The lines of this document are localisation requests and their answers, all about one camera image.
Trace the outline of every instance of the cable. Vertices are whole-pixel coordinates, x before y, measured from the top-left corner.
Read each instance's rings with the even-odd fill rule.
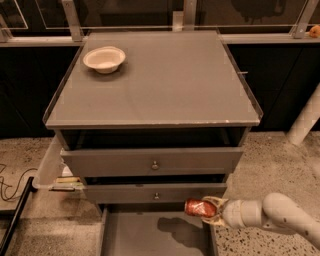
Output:
[[[5,164],[0,164],[0,166],[2,166],[1,170],[0,170],[0,174],[7,168],[7,165]],[[12,187],[11,185],[8,185],[6,183],[4,183],[4,176],[0,176],[0,197],[3,201],[5,202],[9,202],[9,201],[12,201],[12,200],[15,200],[17,198],[19,198],[20,196],[15,196],[18,192],[18,189],[20,187],[20,183],[21,183],[21,180],[23,178],[23,176],[27,173],[27,172],[30,172],[30,171],[36,171],[37,168],[30,168],[26,171],[24,171],[22,173],[22,175],[20,176],[19,178],[19,181],[18,181],[18,185],[16,187],[16,190],[13,192],[13,194],[11,196],[7,196],[6,195],[6,191],[8,188]]]

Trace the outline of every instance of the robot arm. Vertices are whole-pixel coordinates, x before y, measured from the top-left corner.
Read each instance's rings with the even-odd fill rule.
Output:
[[[226,200],[210,196],[202,200],[216,207],[214,216],[202,217],[210,225],[258,227],[288,235],[298,233],[320,250],[320,223],[283,194],[271,193],[260,201]]]

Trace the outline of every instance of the drawer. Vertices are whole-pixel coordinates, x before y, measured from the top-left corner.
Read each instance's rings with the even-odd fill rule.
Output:
[[[61,151],[73,174],[82,177],[224,174],[241,155],[239,147]]]
[[[213,226],[186,215],[183,205],[179,210],[170,208],[123,210],[106,206],[97,255],[218,255]]]
[[[207,195],[222,197],[226,183],[139,184],[87,186],[87,199],[95,204],[170,203]]]

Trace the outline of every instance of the gray cabinet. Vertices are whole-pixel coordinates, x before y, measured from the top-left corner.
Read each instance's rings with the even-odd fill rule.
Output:
[[[108,45],[126,53],[116,72],[84,66],[88,51]],[[104,211],[108,227],[129,212],[127,231],[141,223],[159,239],[159,226],[143,224],[147,216],[159,223],[159,214],[174,211],[185,222],[186,199],[222,196],[248,131],[262,117],[215,31],[92,33],[57,96],[45,124],[88,200]],[[104,241],[117,243],[106,232]],[[126,251],[134,255],[131,245]],[[114,246],[101,255],[121,255]],[[153,255],[163,255],[163,247]]]

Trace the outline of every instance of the drawer front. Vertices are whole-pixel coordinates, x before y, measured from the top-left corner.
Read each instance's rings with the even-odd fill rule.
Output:
[[[226,183],[87,186],[88,200],[96,204],[184,202],[188,198],[222,197]]]
[[[232,172],[241,148],[173,148],[62,151],[82,177],[224,174]]]

